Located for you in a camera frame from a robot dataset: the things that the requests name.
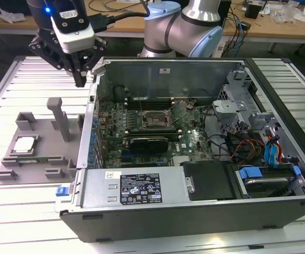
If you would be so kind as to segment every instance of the gray post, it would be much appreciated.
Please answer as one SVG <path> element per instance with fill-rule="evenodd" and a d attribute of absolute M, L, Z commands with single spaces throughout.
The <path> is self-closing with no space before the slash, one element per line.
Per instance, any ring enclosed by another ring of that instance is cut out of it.
<path fill-rule="evenodd" d="M 62 99 L 60 97 L 49 98 L 47 108 L 52 111 L 64 142 L 70 141 L 69 122 L 65 112 L 61 109 Z"/>

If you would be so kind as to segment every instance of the red wire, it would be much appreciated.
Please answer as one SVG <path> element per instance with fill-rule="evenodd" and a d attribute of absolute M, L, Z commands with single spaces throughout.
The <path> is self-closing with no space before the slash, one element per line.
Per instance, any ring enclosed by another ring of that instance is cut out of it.
<path fill-rule="evenodd" d="M 281 154 L 282 154 L 282 148 L 281 148 L 281 146 L 279 145 L 279 143 L 278 143 L 278 141 L 275 143 L 278 147 L 279 147 L 279 156 L 278 156 L 278 161 L 279 161 L 279 164 L 283 164 L 283 162 L 281 161 Z"/>

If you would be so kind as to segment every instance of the sticker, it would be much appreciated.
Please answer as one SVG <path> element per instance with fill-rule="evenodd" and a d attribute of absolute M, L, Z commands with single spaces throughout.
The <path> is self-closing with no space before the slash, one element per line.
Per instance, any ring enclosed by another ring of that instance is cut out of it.
<path fill-rule="evenodd" d="M 170 68 L 159 69 L 159 74 L 170 74 Z"/>
<path fill-rule="evenodd" d="M 18 160 L 18 163 L 38 163 L 36 160 Z"/>
<path fill-rule="evenodd" d="M 70 19 L 72 17 L 77 17 L 77 11 L 76 10 L 70 10 L 66 12 L 60 12 L 59 13 L 63 19 Z"/>
<path fill-rule="evenodd" d="M 105 179 L 119 179 L 121 177 L 121 171 L 106 171 Z"/>
<path fill-rule="evenodd" d="M 159 174 L 121 175 L 121 204 L 162 203 Z"/>

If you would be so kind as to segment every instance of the motherboard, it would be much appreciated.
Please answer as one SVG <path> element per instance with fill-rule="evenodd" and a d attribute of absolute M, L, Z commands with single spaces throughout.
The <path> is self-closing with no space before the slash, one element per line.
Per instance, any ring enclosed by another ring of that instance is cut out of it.
<path fill-rule="evenodd" d="M 192 99 L 97 105 L 88 168 L 179 166 L 213 157 L 202 128 L 205 107 Z"/>

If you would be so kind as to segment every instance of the floor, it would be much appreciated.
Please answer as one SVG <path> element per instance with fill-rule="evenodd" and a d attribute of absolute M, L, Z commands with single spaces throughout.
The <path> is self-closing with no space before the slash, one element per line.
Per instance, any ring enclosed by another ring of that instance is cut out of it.
<path fill-rule="evenodd" d="M 0 37 L 0 81 L 5 75 L 8 67 L 15 56 L 31 56 L 31 51 L 27 48 L 32 35 L 2 35 Z M 108 56 L 137 56 L 143 48 L 143 39 L 126 38 L 104 38 L 109 42 Z M 273 53 L 267 51 L 268 43 L 245 42 L 237 57 L 259 57 L 259 58 L 289 58 L 305 75 L 305 47 L 298 55 L 294 52 L 299 44 L 278 44 Z"/>

